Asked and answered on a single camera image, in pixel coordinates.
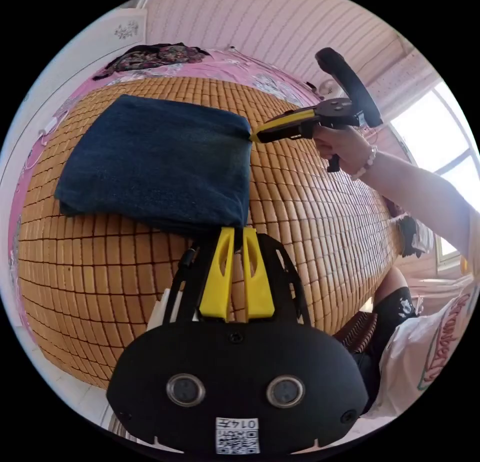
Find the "white t-shirt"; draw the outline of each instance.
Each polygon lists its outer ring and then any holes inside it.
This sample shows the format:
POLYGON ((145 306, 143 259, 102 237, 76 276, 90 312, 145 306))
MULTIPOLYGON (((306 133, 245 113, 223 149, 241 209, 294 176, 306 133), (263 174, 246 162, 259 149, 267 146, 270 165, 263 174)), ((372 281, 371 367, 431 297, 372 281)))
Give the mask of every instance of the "white t-shirt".
POLYGON ((436 379, 456 349, 480 294, 480 214, 471 210, 468 267, 471 283, 439 312, 399 325, 380 360, 378 396, 366 418, 395 417, 436 379))

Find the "black shorts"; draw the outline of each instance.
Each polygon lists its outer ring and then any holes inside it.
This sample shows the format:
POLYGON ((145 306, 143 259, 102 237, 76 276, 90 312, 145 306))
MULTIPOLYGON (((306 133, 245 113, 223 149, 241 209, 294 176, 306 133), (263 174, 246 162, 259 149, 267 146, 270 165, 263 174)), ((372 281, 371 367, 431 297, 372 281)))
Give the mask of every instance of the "black shorts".
POLYGON ((375 332, 363 353, 353 354, 359 366, 367 392, 367 412, 378 395, 380 386, 380 359, 395 329, 407 319, 417 317, 408 287, 401 287, 381 300, 373 309, 377 314, 375 332))

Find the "leg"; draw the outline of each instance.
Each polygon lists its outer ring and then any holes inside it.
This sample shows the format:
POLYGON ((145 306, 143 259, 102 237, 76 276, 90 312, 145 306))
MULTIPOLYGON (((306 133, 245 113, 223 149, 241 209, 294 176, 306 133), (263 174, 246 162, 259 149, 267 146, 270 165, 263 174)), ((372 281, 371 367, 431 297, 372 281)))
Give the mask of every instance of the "leg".
POLYGON ((376 328, 364 353, 354 354, 364 380, 370 410, 380 386, 380 359, 395 329, 407 319, 416 317, 405 277, 396 267, 390 269, 373 297, 373 313, 377 314, 376 328))
POLYGON ((373 313, 377 314, 376 328, 368 345, 370 355, 380 362, 383 350, 395 329, 407 319, 416 317, 409 286, 404 275, 392 267, 375 292, 373 313))
POLYGON ((373 306, 376 307, 385 297, 395 292, 399 288, 407 287, 408 284, 404 275, 396 267, 392 267, 381 281, 373 297, 373 306))

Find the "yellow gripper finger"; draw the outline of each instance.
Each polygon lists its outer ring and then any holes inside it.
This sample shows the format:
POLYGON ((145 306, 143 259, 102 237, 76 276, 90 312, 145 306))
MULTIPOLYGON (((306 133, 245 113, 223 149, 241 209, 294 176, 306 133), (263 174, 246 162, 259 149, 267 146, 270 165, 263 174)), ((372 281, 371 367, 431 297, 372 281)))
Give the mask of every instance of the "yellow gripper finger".
POLYGON ((225 322, 232 289, 234 234, 231 227, 223 227, 220 232, 199 307, 204 317, 222 318, 225 322))
POLYGON ((309 120, 315 116, 315 112, 312 110, 304 110, 302 112, 298 113, 292 113, 290 115, 285 115, 280 118, 276 118, 275 120, 270 120, 263 125, 260 125, 251 135, 250 135, 250 141, 251 142, 256 142, 260 143, 260 139, 258 136, 258 133, 263 132, 265 130, 272 130, 275 128, 281 129, 281 127, 284 127, 286 125, 291 125, 294 123, 299 123, 304 120, 309 120))
POLYGON ((257 231, 254 228, 244 228, 243 230, 243 272, 247 322, 251 318, 270 318, 275 311, 269 279, 256 234, 257 231))

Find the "screw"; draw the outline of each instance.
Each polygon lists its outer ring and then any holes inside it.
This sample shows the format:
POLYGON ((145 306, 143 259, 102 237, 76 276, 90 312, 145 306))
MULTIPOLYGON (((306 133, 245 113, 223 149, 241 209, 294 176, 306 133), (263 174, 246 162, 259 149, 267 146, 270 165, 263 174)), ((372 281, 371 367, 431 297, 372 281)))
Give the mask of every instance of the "screw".
POLYGON ((350 423, 354 418, 356 418, 357 411, 354 409, 347 410, 341 417, 341 423, 350 423))
POLYGON ((244 341, 244 336, 238 332, 233 332, 228 337, 231 343, 242 343, 244 341))

